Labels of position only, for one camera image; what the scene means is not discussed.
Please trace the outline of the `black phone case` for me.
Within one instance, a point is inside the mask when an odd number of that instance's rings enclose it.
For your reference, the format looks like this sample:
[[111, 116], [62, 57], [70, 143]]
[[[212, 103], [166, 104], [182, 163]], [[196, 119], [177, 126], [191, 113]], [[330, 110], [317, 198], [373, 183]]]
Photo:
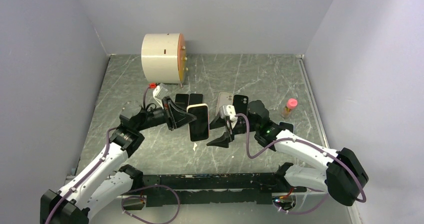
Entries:
[[247, 111], [248, 111], [248, 101], [249, 101], [249, 97], [245, 96], [245, 95], [239, 95], [236, 94], [233, 96], [233, 103], [232, 105], [235, 108], [235, 112], [238, 113], [242, 113], [244, 115], [247, 115]]

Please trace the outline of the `black smartphone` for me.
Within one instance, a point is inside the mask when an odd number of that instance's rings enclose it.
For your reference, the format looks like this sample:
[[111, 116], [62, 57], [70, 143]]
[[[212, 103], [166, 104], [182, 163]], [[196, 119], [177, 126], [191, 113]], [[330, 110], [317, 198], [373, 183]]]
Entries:
[[198, 93], [191, 93], [189, 95], [189, 99], [188, 99], [188, 105], [197, 105], [197, 104], [202, 104], [204, 101], [204, 95], [203, 94], [198, 94]]

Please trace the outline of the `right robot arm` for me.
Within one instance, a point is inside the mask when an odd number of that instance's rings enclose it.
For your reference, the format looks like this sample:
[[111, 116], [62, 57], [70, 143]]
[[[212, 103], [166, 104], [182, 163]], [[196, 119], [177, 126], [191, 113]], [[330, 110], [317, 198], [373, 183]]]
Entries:
[[365, 203], [364, 187], [369, 177], [355, 153], [348, 149], [335, 150], [312, 143], [270, 119], [270, 113], [260, 100], [249, 102], [240, 112], [233, 105], [223, 105], [209, 127], [225, 127], [223, 135], [208, 142], [208, 146], [228, 148], [236, 135], [246, 135], [246, 154], [255, 159], [266, 150], [291, 155], [309, 164], [301, 167], [284, 163], [275, 172], [275, 186], [286, 192], [305, 187], [327, 193], [335, 201], [352, 206]]

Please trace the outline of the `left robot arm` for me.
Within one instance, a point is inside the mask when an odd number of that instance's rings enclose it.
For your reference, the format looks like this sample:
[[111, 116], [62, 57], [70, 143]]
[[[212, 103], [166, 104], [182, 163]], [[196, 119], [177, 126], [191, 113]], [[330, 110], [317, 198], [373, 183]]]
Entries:
[[141, 131], [162, 124], [174, 130], [196, 119], [168, 96], [162, 99], [162, 106], [151, 110], [136, 101], [129, 102], [119, 116], [120, 124], [107, 130], [106, 144], [100, 153], [58, 191], [48, 190], [41, 197], [40, 223], [88, 224], [117, 196], [139, 193], [143, 187], [142, 171], [122, 163], [144, 141]]

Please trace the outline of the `beige phone case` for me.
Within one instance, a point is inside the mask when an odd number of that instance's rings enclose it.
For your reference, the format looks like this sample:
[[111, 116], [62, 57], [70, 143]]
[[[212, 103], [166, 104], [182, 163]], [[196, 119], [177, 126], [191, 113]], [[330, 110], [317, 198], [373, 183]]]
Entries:
[[223, 105], [232, 105], [233, 104], [233, 94], [229, 92], [220, 92], [217, 99], [217, 106], [215, 114], [219, 114], [219, 108]]

